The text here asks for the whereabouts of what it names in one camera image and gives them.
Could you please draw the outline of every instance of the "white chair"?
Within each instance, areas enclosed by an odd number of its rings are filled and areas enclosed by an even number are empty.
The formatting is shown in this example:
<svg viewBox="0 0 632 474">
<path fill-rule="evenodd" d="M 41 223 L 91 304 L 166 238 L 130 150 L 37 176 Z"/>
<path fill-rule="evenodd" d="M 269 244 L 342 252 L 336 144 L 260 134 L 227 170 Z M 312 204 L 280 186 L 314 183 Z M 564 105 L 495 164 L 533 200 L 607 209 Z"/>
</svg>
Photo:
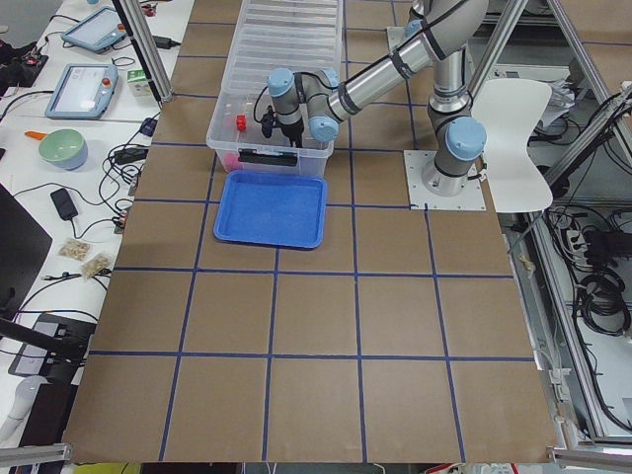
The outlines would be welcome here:
<svg viewBox="0 0 632 474">
<path fill-rule="evenodd" d="M 496 212 L 535 212 L 553 201 L 526 152 L 550 97 L 551 88 L 538 81 L 492 79 L 474 100 L 472 117 L 487 130 L 483 159 Z"/>
</svg>

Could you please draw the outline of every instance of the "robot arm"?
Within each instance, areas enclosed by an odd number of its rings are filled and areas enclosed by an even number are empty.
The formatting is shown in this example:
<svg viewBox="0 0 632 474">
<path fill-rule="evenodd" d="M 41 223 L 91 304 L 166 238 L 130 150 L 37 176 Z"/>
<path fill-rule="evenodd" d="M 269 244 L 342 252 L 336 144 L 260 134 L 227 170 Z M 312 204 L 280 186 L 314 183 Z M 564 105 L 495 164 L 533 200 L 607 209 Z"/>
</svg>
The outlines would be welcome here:
<svg viewBox="0 0 632 474">
<path fill-rule="evenodd" d="M 425 170 L 425 178 L 429 189 L 439 195 L 458 193 L 485 142 L 484 128 L 469 116 L 463 71 L 464 45 L 483 21 L 487 6 L 488 0 L 414 1 L 406 39 L 345 82 L 339 82 L 331 70 L 293 73 L 275 69 L 268 88 L 281 132 L 301 146 L 304 123 L 299 105 L 306 104 L 312 137 L 322 142 L 334 140 L 341 122 L 434 65 L 429 114 L 439 151 Z"/>
</svg>

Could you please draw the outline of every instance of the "green bowl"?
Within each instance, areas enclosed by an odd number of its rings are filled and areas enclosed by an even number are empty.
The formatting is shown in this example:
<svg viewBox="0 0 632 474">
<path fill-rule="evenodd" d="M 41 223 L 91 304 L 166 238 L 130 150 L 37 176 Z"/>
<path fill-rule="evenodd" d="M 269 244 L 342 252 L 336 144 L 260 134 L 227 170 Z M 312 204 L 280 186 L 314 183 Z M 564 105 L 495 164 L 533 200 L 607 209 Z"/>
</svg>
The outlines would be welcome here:
<svg viewBox="0 0 632 474">
<path fill-rule="evenodd" d="M 39 154 L 48 163 L 74 170 L 86 162 L 88 145 L 77 130 L 63 128 L 49 133 L 39 144 Z"/>
</svg>

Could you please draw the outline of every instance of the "white desk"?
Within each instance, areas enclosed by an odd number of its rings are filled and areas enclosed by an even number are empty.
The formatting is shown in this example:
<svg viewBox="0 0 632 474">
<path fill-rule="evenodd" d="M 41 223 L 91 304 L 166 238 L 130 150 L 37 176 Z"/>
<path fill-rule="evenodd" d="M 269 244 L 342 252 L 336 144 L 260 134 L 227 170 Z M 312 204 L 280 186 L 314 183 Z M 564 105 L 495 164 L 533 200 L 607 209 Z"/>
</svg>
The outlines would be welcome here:
<svg viewBox="0 0 632 474">
<path fill-rule="evenodd" d="M 159 3 L 157 15 L 146 17 L 147 23 L 153 35 L 171 38 L 182 42 L 187 27 L 187 21 L 195 0 L 173 0 Z M 103 6 L 112 5 L 109 0 L 102 0 L 96 5 L 89 5 L 86 0 L 65 0 L 59 10 L 60 15 L 83 19 Z M 63 19 L 53 19 L 39 40 L 43 44 L 43 38 L 51 32 L 68 30 L 73 22 Z M 125 39 L 118 47 L 128 44 Z M 176 64 L 179 49 L 160 50 L 160 56 L 168 75 L 171 76 Z M 63 48 L 60 35 L 51 35 L 49 44 L 43 48 L 44 54 L 49 56 L 48 63 L 44 67 L 33 88 L 23 89 L 19 94 L 35 90 L 52 90 L 56 86 L 61 72 L 69 63 L 111 63 L 112 58 L 130 56 L 136 60 L 130 67 L 119 69 L 119 82 L 113 101 L 100 120 L 52 120 L 45 118 L 43 113 L 50 95 L 28 97 L 16 104 L 15 108 L 7 114 L 0 123 L 0 146 L 7 150 L 0 160 L 0 183 L 12 194 L 21 190 L 33 188 L 38 185 L 55 182 L 63 186 L 76 188 L 91 201 L 99 201 L 97 186 L 101 182 L 104 172 L 102 162 L 108 151 L 116 145 L 126 143 L 137 131 L 138 123 L 146 117 L 154 116 L 158 111 L 153 96 L 134 97 L 125 84 L 125 71 L 127 69 L 140 69 L 135 51 L 132 46 L 122 50 L 109 50 L 104 54 L 95 54 L 80 47 Z M 9 101 L 2 101 L 0 110 Z M 64 171 L 43 162 L 38 153 L 39 143 L 36 140 L 25 137 L 26 130 L 51 132 L 59 128 L 75 128 L 79 130 L 88 143 L 89 155 L 87 162 L 74 171 Z M 135 143 L 149 144 L 150 139 L 138 135 L 133 140 Z M 104 196 L 108 197 L 116 187 L 110 179 L 103 186 Z M 72 236 L 72 228 L 68 222 L 64 222 L 57 216 L 52 205 L 50 193 L 55 186 L 45 187 L 36 191 L 24 193 L 18 197 L 22 206 L 34 217 L 34 219 L 52 237 L 52 246 L 39 273 L 39 277 L 45 275 L 59 276 L 63 272 L 78 273 L 81 263 L 59 257 L 57 252 L 66 238 Z M 127 198 L 128 186 L 121 183 L 117 194 L 110 199 L 114 203 L 118 198 Z M 104 218 L 110 218 L 113 213 L 105 205 L 92 206 L 86 204 L 76 194 L 70 192 L 73 201 L 79 211 L 74 219 L 77 231 L 82 232 L 90 223 Z M 110 223 L 98 224 L 93 227 L 83 241 L 93 245 L 88 259 L 100 252 L 104 252 L 115 258 L 121 237 L 114 234 L 114 225 Z M 42 288 L 49 281 L 38 279 L 27 297 Z M 50 290 L 43 291 L 25 309 L 78 309 L 87 311 L 98 317 L 101 312 L 104 290 L 93 280 L 76 278 L 54 286 Z M 87 316 L 79 314 L 63 314 L 64 317 L 75 318 L 83 321 L 91 321 Z M 21 316 L 21 323 L 32 327 L 37 314 L 25 314 Z M 0 341 L 0 349 L 8 352 L 16 352 L 21 343 L 3 339 Z M 4 420 L 6 413 L 13 404 L 15 387 L 22 380 L 21 377 L 9 375 L 7 368 L 13 360 L 12 355 L 0 354 L 0 421 Z M 81 377 L 81 369 L 75 377 L 77 383 Z M 2 446 L 17 446 L 25 424 L 21 424 L 13 436 Z M 8 472 L 8 469 L 0 469 L 0 473 Z"/>
<path fill-rule="evenodd" d="M 187 19 L 193 8 L 194 0 L 172 0 L 159 3 L 155 17 L 145 17 L 151 33 L 156 36 L 167 37 L 177 42 L 182 42 L 187 25 Z M 84 19 L 103 6 L 112 6 L 111 1 L 102 0 L 96 5 L 89 5 L 85 0 L 66 0 L 58 10 L 58 14 L 71 18 Z M 44 38 L 52 32 L 65 32 L 75 25 L 74 22 L 64 18 L 53 18 L 38 45 L 44 44 Z M 135 97 L 125 83 L 126 71 L 141 69 L 138 57 L 133 46 L 127 46 L 121 50 L 110 49 L 102 54 L 96 54 L 81 47 L 63 47 L 61 35 L 49 36 L 49 43 L 42 49 L 42 53 L 49 56 L 48 63 L 43 68 L 40 76 L 32 88 L 18 92 L 18 95 L 30 91 L 53 90 L 63 72 L 66 64 L 111 64 L 113 58 L 129 56 L 136 62 L 131 66 L 118 69 L 118 84 L 108 110 L 101 117 L 106 121 L 142 121 L 158 113 L 159 108 L 153 96 Z M 124 39 L 116 47 L 129 44 L 129 39 Z M 159 49 L 160 58 L 169 76 L 173 73 L 178 58 L 179 48 Z M 35 96 L 17 103 L 9 114 L 27 117 L 43 117 L 44 110 L 50 95 Z"/>
<path fill-rule="evenodd" d="M 74 171 L 61 170 L 42 161 L 38 153 L 40 143 L 24 136 L 24 131 L 28 129 L 51 132 L 63 127 L 79 130 L 88 144 L 89 152 L 86 163 Z M 12 194 L 15 194 L 23 189 L 43 183 L 56 182 L 60 185 L 79 189 L 87 199 L 98 201 L 97 185 L 104 176 L 101 167 L 103 159 L 112 147 L 126 143 L 137 128 L 138 124 L 131 122 L 109 122 L 105 127 L 96 121 L 63 120 L 58 122 L 47 118 L 7 116 L 0 126 L 0 143 L 7 150 L 3 159 L 0 160 L 0 183 Z M 147 137 L 142 135 L 138 135 L 134 139 L 134 142 L 141 144 L 149 144 L 149 141 Z M 104 196 L 109 196 L 115 188 L 111 180 L 106 180 Z M 63 272 L 78 273 L 82 265 L 80 262 L 57 255 L 65 239 L 72 236 L 72 229 L 68 222 L 59 219 L 52 205 L 49 194 L 55 189 L 57 189 L 55 186 L 45 187 L 17 197 L 20 204 L 52 237 L 52 246 L 39 273 L 40 277 L 44 275 L 59 276 Z M 114 203 L 118 198 L 126 198 L 127 191 L 128 186 L 122 185 L 118 193 L 111 199 L 111 203 Z M 75 218 L 79 232 L 91 222 L 113 216 L 113 213 L 105 205 L 88 205 L 76 194 L 70 193 L 79 211 L 79 215 Z M 114 225 L 110 223 L 93 227 L 82 240 L 93 245 L 87 259 L 100 252 L 114 258 L 119 251 L 120 236 L 114 234 Z M 38 279 L 29 294 L 33 294 L 48 283 L 49 281 Z M 79 309 L 98 317 L 104 297 L 104 290 L 95 281 L 76 278 L 43 291 L 25 309 Z M 91 321 L 90 318 L 83 315 L 60 315 Z M 32 327 L 37 317 L 36 314 L 25 314 L 21 317 L 21 323 L 27 327 Z M 11 353 L 16 352 L 20 346 L 21 343 L 6 338 L 0 341 L 0 349 Z M 0 354 L 0 387 L 2 387 L 3 394 L 0 397 L 0 420 L 4 420 L 5 414 L 11 408 L 15 387 L 22 380 L 20 377 L 7 373 L 7 368 L 12 360 L 12 355 Z M 5 444 L 5 447 L 18 444 L 23 428 L 24 424 Z"/>
</svg>

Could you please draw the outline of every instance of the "blue tray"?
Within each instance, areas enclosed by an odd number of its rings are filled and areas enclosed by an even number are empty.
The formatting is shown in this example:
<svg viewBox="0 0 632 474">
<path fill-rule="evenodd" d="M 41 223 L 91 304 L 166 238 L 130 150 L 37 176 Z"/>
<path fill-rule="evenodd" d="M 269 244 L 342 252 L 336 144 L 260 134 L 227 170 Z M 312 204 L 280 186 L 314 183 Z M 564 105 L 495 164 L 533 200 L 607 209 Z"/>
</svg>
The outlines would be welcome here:
<svg viewBox="0 0 632 474">
<path fill-rule="evenodd" d="M 233 171 L 213 233 L 231 242 L 313 249 L 323 240 L 326 202 L 321 178 Z"/>
</svg>

